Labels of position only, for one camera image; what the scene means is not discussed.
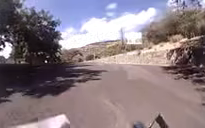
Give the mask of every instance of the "sky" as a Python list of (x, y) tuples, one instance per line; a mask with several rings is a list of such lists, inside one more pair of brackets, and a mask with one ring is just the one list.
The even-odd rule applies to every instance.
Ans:
[[(140, 38), (140, 30), (160, 17), (171, 0), (26, 0), (25, 6), (47, 10), (61, 21), (63, 49), (120, 39)], [(0, 55), (8, 57), (9, 45)]]

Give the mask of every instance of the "tree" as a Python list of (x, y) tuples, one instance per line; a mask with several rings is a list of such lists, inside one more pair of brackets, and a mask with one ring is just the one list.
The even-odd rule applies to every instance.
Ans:
[(10, 42), (9, 29), (21, 7), (19, 0), (0, 0), (0, 49), (5, 46), (5, 42)]
[(61, 34), (56, 27), (60, 22), (49, 12), (22, 5), (19, 0), (0, 0), (0, 48), (12, 44), (14, 53), (28, 63), (59, 62)]
[(34, 59), (44, 62), (60, 61), (59, 40), (61, 34), (56, 30), (60, 24), (53, 20), (53, 16), (42, 10), (37, 12), (34, 8), (22, 11), (22, 20), (16, 32), (17, 45), (23, 45), (26, 61), (32, 63)]

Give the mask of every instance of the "road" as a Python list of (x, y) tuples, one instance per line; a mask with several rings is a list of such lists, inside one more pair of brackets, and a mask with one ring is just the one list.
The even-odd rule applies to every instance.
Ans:
[(66, 69), (75, 70), (78, 78), (56, 76), (57, 81), (69, 76), (75, 85), (62, 92), (20, 91), (0, 102), (0, 127), (64, 113), (71, 128), (131, 128), (137, 121), (148, 125), (162, 113), (170, 128), (205, 128), (201, 95), (189, 81), (174, 80), (160, 67), (81, 64)]

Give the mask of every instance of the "vegetation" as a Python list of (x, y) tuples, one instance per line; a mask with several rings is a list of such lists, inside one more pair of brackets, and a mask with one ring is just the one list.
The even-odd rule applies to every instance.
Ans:
[(145, 44), (200, 37), (169, 52), (168, 58), (174, 58), (177, 65), (205, 65), (205, 8), (201, 7), (199, 1), (197, 4), (192, 4), (193, 2), (194, 0), (183, 5), (177, 3), (177, 9), (169, 11), (161, 20), (151, 23), (143, 30)]
[(24, 58), (30, 64), (59, 62), (59, 24), (44, 10), (24, 8), (19, 0), (0, 0), (0, 50), (7, 42), (14, 59)]

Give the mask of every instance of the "bush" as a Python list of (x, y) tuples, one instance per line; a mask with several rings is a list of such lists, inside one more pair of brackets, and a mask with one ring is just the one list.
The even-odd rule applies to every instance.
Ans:
[(94, 59), (94, 55), (90, 54), (90, 55), (87, 55), (85, 60), (88, 61), (88, 60), (93, 60)]
[(184, 37), (183, 37), (182, 35), (178, 34), (178, 35), (170, 36), (170, 37), (168, 38), (168, 40), (169, 40), (170, 42), (175, 43), (175, 42), (181, 41), (183, 38), (184, 38)]
[(201, 10), (184, 10), (167, 13), (161, 20), (152, 22), (144, 28), (142, 34), (144, 43), (166, 42), (174, 35), (183, 36), (178, 38), (191, 38), (201, 35), (204, 30), (201, 12)]

